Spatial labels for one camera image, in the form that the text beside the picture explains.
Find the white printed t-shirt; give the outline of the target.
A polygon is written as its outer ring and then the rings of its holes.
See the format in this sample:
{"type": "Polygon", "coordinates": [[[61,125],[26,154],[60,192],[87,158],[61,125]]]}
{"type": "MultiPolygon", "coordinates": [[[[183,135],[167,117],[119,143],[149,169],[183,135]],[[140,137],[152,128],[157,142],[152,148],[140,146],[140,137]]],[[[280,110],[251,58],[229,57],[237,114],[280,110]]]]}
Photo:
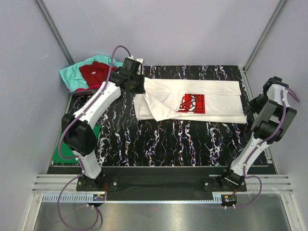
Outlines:
{"type": "Polygon", "coordinates": [[[237,81],[146,78],[133,99],[138,120],[246,123],[237,81]]]}

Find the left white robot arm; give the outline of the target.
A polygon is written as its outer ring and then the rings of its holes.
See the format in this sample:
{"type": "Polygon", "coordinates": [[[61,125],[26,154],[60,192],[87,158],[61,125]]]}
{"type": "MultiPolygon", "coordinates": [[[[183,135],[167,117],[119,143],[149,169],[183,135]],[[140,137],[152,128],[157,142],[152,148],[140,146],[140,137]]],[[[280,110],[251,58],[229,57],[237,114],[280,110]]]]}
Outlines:
{"type": "Polygon", "coordinates": [[[144,93],[144,70],[142,58],[127,57],[123,65],[111,71],[97,92],[74,114],[62,117],[62,135],[58,151],[64,143],[73,152],[87,185],[97,191],[103,187],[102,168],[98,164],[95,149],[97,138],[93,128],[105,110],[117,100],[122,92],[144,93]]]}

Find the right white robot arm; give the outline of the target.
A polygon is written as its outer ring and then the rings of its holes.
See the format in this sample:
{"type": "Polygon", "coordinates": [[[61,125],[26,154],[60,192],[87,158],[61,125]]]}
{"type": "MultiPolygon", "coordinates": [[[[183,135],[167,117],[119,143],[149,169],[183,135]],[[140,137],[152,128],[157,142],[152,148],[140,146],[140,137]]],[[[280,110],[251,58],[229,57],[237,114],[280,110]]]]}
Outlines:
{"type": "Polygon", "coordinates": [[[300,102],[289,85],[274,76],[264,84],[262,94],[249,102],[244,113],[257,114],[251,127],[252,136],[241,154],[219,175],[218,185],[222,190],[237,189],[259,155],[285,135],[297,115],[297,110],[288,102],[288,96],[300,102]]]}

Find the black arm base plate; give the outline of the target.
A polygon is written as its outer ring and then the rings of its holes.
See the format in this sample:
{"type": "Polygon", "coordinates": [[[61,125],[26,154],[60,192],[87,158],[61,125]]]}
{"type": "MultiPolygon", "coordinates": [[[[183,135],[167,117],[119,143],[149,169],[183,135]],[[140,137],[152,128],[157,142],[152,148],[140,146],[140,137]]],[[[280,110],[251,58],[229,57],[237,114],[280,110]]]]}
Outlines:
{"type": "Polygon", "coordinates": [[[202,201],[213,192],[244,192],[244,178],[228,167],[103,167],[92,180],[81,177],[78,191],[102,191],[108,201],[202,201]]]}

